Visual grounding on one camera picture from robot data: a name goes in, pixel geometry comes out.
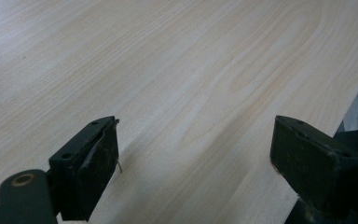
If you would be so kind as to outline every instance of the black object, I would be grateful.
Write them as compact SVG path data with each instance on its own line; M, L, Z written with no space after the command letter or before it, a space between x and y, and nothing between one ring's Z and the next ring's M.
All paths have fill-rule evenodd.
M50 159L50 170L28 170L0 187L0 223L89 220L118 163L116 126L107 117L89 123Z
M300 197L286 224L358 223L358 151L344 144L277 116L271 162Z

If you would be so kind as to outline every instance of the table top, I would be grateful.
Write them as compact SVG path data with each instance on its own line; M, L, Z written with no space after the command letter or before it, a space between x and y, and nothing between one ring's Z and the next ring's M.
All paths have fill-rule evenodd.
M275 116L333 134L357 92L358 0L0 1L0 183L114 115L90 223L283 223Z

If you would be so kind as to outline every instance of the wood grain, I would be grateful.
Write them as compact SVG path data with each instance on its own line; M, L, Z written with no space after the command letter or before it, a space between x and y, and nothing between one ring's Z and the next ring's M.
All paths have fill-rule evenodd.
M358 0L0 1L0 183L115 115L90 223L283 223L277 114L333 134L358 92Z

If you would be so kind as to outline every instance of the wooden table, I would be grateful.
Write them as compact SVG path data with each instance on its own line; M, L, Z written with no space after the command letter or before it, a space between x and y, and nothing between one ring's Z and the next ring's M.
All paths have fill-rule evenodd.
M0 1L0 183L115 115L90 223L283 223L275 116L333 134L357 92L358 0Z

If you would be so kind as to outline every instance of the light wood surface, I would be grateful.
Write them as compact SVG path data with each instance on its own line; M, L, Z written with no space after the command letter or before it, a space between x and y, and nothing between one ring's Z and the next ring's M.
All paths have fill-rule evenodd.
M90 223L283 223L275 116L333 134L357 92L358 0L0 1L0 183L115 115Z

